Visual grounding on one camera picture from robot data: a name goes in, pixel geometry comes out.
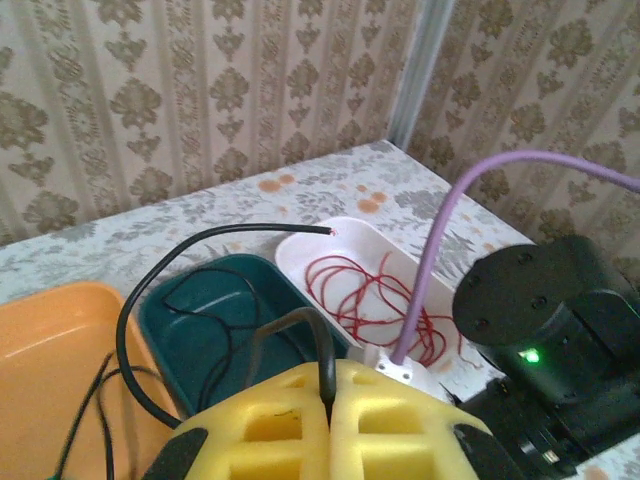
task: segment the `floral tablecloth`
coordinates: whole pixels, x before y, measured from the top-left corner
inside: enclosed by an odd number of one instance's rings
[[[244,222],[315,223],[349,215],[368,221],[418,257],[449,184],[386,141],[199,191],[0,249],[0,303],[81,280],[105,282],[126,295],[165,253],[212,226]],[[212,258],[248,252],[273,260],[282,234],[232,234],[196,245],[155,284]],[[529,240],[464,198],[449,222],[437,263],[456,286],[473,261]],[[467,347],[467,356],[479,357]],[[442,372],[461,398],[495,372],[463,362]],[[576,478],[640,478],[640,438],[594,459]]]

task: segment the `black device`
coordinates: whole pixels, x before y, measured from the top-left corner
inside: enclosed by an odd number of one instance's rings
[[[529,479],[562,479],[640,431],[640,295],[577,235],[478,260],[458,286],[460,333],[506,374],[459,407]]]

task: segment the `black wire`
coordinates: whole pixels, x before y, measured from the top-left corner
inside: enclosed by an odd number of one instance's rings
[[[318,354],[318,375],[320,387],[320,399],[324,403],[327,420],[331,423],[331,411],[336,398],[336,352],[333,348],[333,337],[327,322],[315,308],[297,308],[278,320],[267,323],[256,330],[253,337],[253,350],[249,369],[245,379],[245,388],[249,388],[260,367],[262,345],[264,339],[279,331],[289,328],[297,323],[307,322],[313,331]]]
[[[161,382],[163,382],[162,377],[157,373],[147,367],[142,367],[140,365],[133,365],[131,370],[134,372],[142,372],[147,375],[151,375]],[[105,452],[105,463],[107,469],[107,480],[115,479],[115,463],[113,460],[113,439],[111,437],[111,429],[109,428],[109,422],[107,421],[107,415],[104,410],[104,403],[102,401],[102,387],[110,378],[119,375],[122,371],[119,368],[114,368],[110,372],[108,372],[100,381],[100,384],[95,390],[96,395],[96,405],[98,407],[98,417],[100,418],[100,424],[102,425],[102,433],[104,438],[104,452]]]
[[[255,232],[255,231],[272,231],[272,232],[304,232],[304,233],[319,233],[324,235],[330,235],[332,230],[329,227],[318,227],[309,225],[291,225],[291,224],[277,224],[277,223],[250,223],[246,225],[227,225],[221,227],[214,227],[202,232],[196,233],[189,237],[169,253],[167,253],[162,260],[160,260],[147,274],[140,280],[140,282],[134,287],[133,291],[125,301],[120,315],[118,317],[118,324],[116,327],[116,355],[118,357],[118,363],[122,370],[122,379],[126,383],[131,395],[137,400],[137,402],[152,416],[157,418],[160,422],[164,423],[170,428],[176,428],[180,425],[181,420],[165,411],[162,407],[157,405],[153,399],[151,399],[140,387],[133,371],[131,370],[131,364],[127,355],[126,334],[127,334],[127,322],[129,316],[133,310],[138,298],[142,292],[149,286],[149,284],[162,272],[167,265],[178,257],[182,252],[192,245],[200,242],[201,240],[222,235],[225,233],[235,232]]]
[[[62,447],[62,452],[60,453],[58,466],[53,476],[54,480],[62,480],[63,478],[62,474],[64,473],[67,460],[69,459],[69,454],[71,453],[71,447],[73,446],[73,442],[76,439],[76,435],[78,433],[80,423],[84,418],[85,412],[87,411],[87,407],[89,406],[91,397],[93,397],[94,394],[96,396],[98,416],[100,418],[100,425],[102,427],[102,436],[104,438],[107,480],[114,480],[115,469],[114,469],[114,461],[113,461],[113,439],[111,436],[111,429],[109,428],[109,422],[107,421],[107,416],[104,411],[104,404],[102,402],[103,385],[107,380],[121,373],[121,370],[119,368],[114,368],[113,370],[107,372],[106,375],[104,375],[104,372],[107,369],[107,366],[109,365],[109,361],[113,357],[113,354],[114,353],[111,352],[104,358],[104,360],[102,361],[102,364],[100,365],[100,368],[98,369],[98,372],[96,373],[95,377],[93,378],[93,381],[91,382],[91,385],[89,385],[89,389],[87,390],[87,393],[82,399],[80,408],[78,408],[78,411],[76,412],[76,416],[73,419],[71,428],[69,429],[67,439]],[[162,380],[162,377],[157,372],[154,372],[149,368],[146,368],[140,365],[133,365],[131,367],[131,370],[135,372],[142,372],[148,375],[152,375],[153,377],[157,378],[158,380],[164,383],[164,381]]]
[[[91,381],[89,390],[87,390],[87,393],[82,399],[80,408],[78,408],[78,412],[76,413],[76,416],[73,419],[73,423],[71,424],[71,428],[69,429],[69,433],[67,434],[67,439],[65,440],[64,445],[62,447],[62,452],[60,453],[60,459],[58,460],[56,473],[53,476],[55,480],[62,480],[64,467],[66,466],[67,460],[69,459],[69,453],[71,453],[71,447],[73,446],[73,441],[75,440],[76,434],[78,433],[80,422],[82,421],[84,412],[87,410],[87,406],[89,406],[91,397],[95,393],[96,389],[100,386],[100,381],[102,380],[102,374],[107,369],[107,365],[109,364],[109,360],[111,360],[111,357],[113,357],[113,352],[109,353],[106,357],[104,357],[104,360],[102,361],[102,364],[98,369],[98,373],[96,373],[95,377]]]
[[[197,312],[197,311],[194,311],[194,310],[181,309],[181,308],[178,308],[178,307],[172,305],[169,302],[169,297],[172,296],[173,294],[175,294],[175,292],[178,291],[178,289],[180,287],[184,286],[189,280],[195,278],[196,275],[201,274],[201,273],[205,273],[205,272],[227,273],[227,274],[230,274],[230,275],[234,275],[234,276],[240,278],[247,285],[247,287],[249,288],[249,291],[251,293],[251,298],[253,299],[253,305],[254,305],[254,310],[255,310],[253,324],[248,324],[248,325],[229,325],[221,317],[219,317],[217,315],[214,315],[212,313]],[[227,268],[219,268],[219,267],[202,267],[202,268],[198,268],[198,269],[190,272],[189,274],[185,275],[176,285],[174,285],[162,297],[161,302],[167,309],[169,309],[170,311],[172,311],[174,313],[179,313],[179,314],[182,314],[182,315],[193,315],[193,316],[197,316],[197,317],[204,317],[204,318],[208,318],[208,319],[214,320],[220,325],[220,327],[222,328],[222,330],[225,333],[225,338],[226,338],[226,341],[227,341],[227,351],[222,355],[221,358],[219,358],[213,364],[213,366],[211,367],[211,369],[209,370],[209,372],[205,376],[205,379],[202,382],[202,388],[200,389],[200,393],[198,395],[198,401],[197,401],[197,404],[196,404],[196,412],[201,412],[202,410],[205,410],[207,408],[207,403],[208,403],[209,398],[211,397],[211,394],[220,385],[220,383],[224,379],[225,375],[228,373],[229,368],[231,368],[231,362],[233,360],[233,356],[239,350],[241,350],[245,345],[247,345],[247,343],[249,343],[249,341],[245,341],[245,342],[241,343],[238,347],[234,348],[234,346],[233,346],[233,336],[232,336],[233,331],[254,330],[254,329],[256,329],[257,327],[260,326],[261,310],[260,310],[260,300],[258,299],[258,293],[257,293],[255,287],[253,286],[253,284],[249,281],[249,279],[246,278],[241,273],[236,272],[235,270],[231,270],[231,269],[227,269]],[[286,332],[279,332],[277,334],[277,336],[279,338],[281,338],[283,341],[285,341],[287,343],[287,345],[289,345],[296,352],[296,354],[298,355],[298,358],[300,358],[300,361],[302,363],[307,361],[304,353],[302,353],[302,351],[300,350],[298,345],[287,335]],[[219,371],[218,367],[220,367],[221,364],[223,365],[222,366],[222,370]]]

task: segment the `orange plastic tray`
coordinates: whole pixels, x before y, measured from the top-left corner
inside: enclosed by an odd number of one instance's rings
[[[74,283],[0,306],[0,477],[52,476],[71,422],[104,356],[114,349],[123,300],[100,283]],[[132,365],[156,370],[137,324],[128,324]],[[110,368],[115,368],[115,358]],[[145,391],[177,415],[162,384],[137,374]],[[171,430],[145,412],[122,378],[105,384],[116,478],[142,476]],[[104,443],[95,401],[80,425],[65,478],[103,479]]]

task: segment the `wallpaper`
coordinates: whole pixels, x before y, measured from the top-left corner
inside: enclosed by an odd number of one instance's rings
[[[457,0],[408,152],[449,181],[539,148],[640,175],[640,3]],[[577,232],[640,284],[640,195],[515,164],[470,195],[535,241]]]
[[[0,0],[0,245],[386,136],[417,0]]]

